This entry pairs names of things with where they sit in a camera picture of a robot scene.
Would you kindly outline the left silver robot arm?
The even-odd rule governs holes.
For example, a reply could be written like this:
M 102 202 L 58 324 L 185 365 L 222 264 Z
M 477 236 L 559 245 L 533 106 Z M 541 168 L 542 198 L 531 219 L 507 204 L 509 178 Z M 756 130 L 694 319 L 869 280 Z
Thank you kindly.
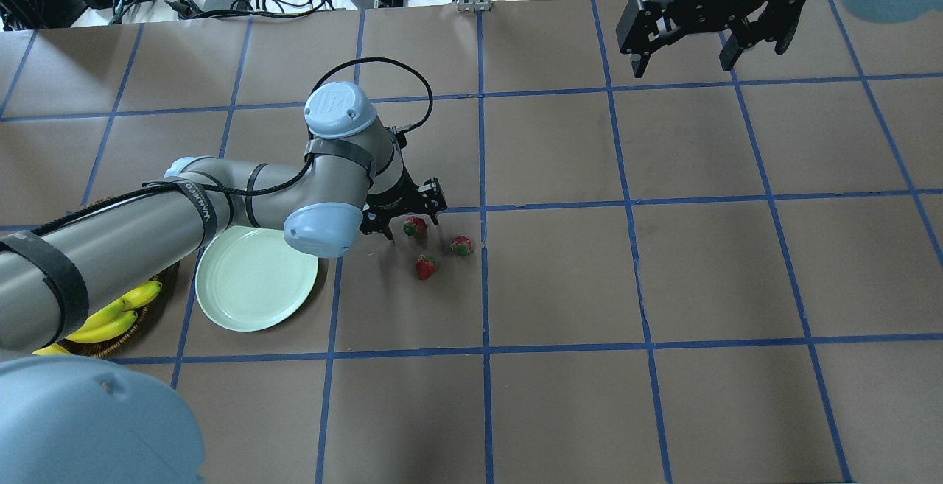
M 404 131 L 384 126 L 358 85 L 317 84 L 304 122 L 300 168 L 188 156 L 138 191 L 4 236 L 4 483 L 201 483 L 203 437 L 168 384 L 36 351 L 231 226 L 282 231 L 297 252 L 337 259 L 358 233 L 390 235 L 393 218 L 448 208 L 438 179 L 413 181 Z

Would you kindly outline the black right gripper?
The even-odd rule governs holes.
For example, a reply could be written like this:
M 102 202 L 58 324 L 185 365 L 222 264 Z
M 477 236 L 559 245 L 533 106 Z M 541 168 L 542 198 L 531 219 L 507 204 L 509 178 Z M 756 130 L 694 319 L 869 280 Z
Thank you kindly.
M 765 5 L 757 20 L 748 15 Z M 802 0 L 628 0 L 616 26 L 617 48 L 631 61 L 634 78 L 644 77 L 651 55 L 676 38 L 668 20 L 690 32 L 731 34 L 718 55 L 721 68 L 731 71 L 741 55 L 758 42 L 774 42 L 776 54 L 788 50 L 802 11 Z

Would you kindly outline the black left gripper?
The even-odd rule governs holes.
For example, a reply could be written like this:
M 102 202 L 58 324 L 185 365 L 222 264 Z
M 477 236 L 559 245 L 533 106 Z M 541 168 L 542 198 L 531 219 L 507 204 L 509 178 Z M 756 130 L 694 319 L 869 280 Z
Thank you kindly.
M 438 178 L 429 178 L 417 185 L 410 175 L 402 175 L 390 189 L 368 194 L 362 210 L 361 232 L 364 235 L 381 234 L 394 241 L 390 222 L 393 218 L 417 214 L 428 217 L 439 226 L 438 216 L 447 210 L 444 188 Z

